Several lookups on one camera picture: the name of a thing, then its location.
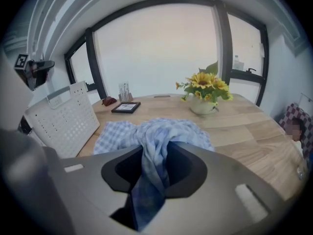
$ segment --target flower center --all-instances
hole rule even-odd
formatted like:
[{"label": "flower center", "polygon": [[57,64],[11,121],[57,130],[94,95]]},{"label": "flower center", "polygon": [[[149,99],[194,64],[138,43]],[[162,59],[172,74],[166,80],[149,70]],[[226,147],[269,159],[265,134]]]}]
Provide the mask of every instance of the flower center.
[{"label": "flower center", "polygon": [[207,82],[206,82],[206,81],[199,81],[199,84],[200,84],[200,85],[206,85]]}]

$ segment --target checkered chair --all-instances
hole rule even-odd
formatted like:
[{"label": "checkered chair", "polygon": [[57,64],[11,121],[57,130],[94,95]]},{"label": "checkered chair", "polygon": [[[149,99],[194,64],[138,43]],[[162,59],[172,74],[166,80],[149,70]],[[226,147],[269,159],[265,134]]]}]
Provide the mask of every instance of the checkered chair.
[{"label": "checkered chair", "polygon": [[284,117],[279,120],[279,125],[285,129],[286,123],[293,118],[299,118],[303,120],[306,131],[302,140],[303,143],[303,157],[306,159],[309,154],[313,154],[313,121],[312,118],[305,113],[296,104],[291,104],[287,107],[287,112]]}]

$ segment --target black window frame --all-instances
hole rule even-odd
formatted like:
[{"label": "black window frame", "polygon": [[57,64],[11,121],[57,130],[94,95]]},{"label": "black window frame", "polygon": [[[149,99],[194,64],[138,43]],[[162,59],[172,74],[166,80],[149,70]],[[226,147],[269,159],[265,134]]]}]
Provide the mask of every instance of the black window frame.
[{"label": "black window frame", "polygon": [[[74,52],[84,43],[87,45],[87,54],[89,59],[89,65],[91,74],[95,83],[95,87],[98,90],[100,98],[106,98],[106,92],[104,89],[104,84],[101,78],[100,68],[97,62],[96,51],[94,47],[93,33],[110,23],[111,21],[122,17],[128,13],[131,13],[136,10],[144,9],[151,6],[162,5],[162,4],[173,4],[173,3],[184,3],[184,4],[198,4],[198,5],[206,5],[214,8],[215,16],[217,19],[217,27],[219,31],[219,38],[217,41],[220,41],[220,47],[222,51],[222,56],[220,57],[221,67],[222,67],[222,80],[229,85],[231,78],[237,78],[241,80],[257,82],[261,85],[259,95],[256,101],[256,105],[260,106],[263,94],[265,91],[265,86],[268,77],[268,60],[269,60],[269,47],[268,47],[268,33],[267,28],[264,24],[259,22],[254,17],[249,14],[233,7],[225,4],[221,0],[144,0],[140,2],[136,2],[134,4],[123,7],[105,18],[101,19],[99,22],[87,28],[85,33],[75,42],[75,44],[69,49],[69,51],[65,54],[65,61],[67,66],[67,73],[70,79],[70,82],[75,80],[71,65],[70,58],[74,54]],[[230,31],[230,24],[228,19],[228,14],[238,17],[245,22],[251,24],[255,28],[257,28],[261,33],[261,43],[264,47],[264,60],[263,60],[263,71],[262,76],[248,73],[246,71],[241,70],[233,70],[233,49],[232,49],[232,36]]]}]

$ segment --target white vase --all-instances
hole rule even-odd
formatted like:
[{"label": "white vase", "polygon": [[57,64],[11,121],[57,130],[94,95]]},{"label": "white vase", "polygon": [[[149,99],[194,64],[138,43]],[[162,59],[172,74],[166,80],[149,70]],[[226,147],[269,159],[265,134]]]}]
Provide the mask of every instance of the white vase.
[{"label": "white vase", "polygon": [[193,96],[190,104],[190,110],[198,115],[208,115],[215,112],[214,104],[204,99],[199,99],[196,96]]}]

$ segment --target white plastic basket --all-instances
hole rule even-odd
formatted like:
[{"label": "white plastic basket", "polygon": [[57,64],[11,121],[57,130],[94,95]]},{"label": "white plastic basket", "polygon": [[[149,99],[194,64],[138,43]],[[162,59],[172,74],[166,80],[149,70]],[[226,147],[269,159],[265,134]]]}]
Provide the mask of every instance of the white plastic basket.
[{"label": "white plastic basket", "polygon": [[25,118],[38,137],[54,148],[60,158],[75,157],[100,126],[85,82],[48,95],[28,108]]}]

